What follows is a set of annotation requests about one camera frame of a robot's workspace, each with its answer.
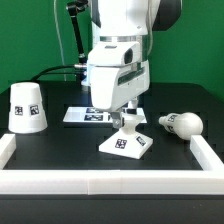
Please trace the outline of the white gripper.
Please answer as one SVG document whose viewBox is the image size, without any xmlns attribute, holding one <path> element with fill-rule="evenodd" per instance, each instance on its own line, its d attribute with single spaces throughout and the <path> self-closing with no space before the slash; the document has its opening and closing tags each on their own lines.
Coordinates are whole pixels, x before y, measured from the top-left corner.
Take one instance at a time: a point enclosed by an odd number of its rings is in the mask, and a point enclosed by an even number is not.
<svg viewBox="0 0 224 224">
<path fill-rule="evenodd" d="M 149 65 L 141 61 L 141 45 L 137 41 L 99 42 L 89 53 L 88 63 L 92 104 L 111 112 L 113 127 L 120 128 L 121 113 L 114 111 L 126 103 L 136 109 L 135 97 L 149 88 Z"/>
</svg>

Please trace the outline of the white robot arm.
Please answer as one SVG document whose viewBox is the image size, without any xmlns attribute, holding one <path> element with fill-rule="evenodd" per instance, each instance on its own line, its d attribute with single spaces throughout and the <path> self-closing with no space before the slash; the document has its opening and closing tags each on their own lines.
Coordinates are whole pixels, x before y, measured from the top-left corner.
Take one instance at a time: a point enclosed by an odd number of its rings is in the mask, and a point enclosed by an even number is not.
<svg viewBox="0 0 224 224">
<path fill-rule="evenodd" d="M 123 126 L 121 108 L 149 88 L 153 33 L 179 19 L 182 0 L 92 0 L 99 41 L 88 55 L 92 104 Z"/>
</svg>

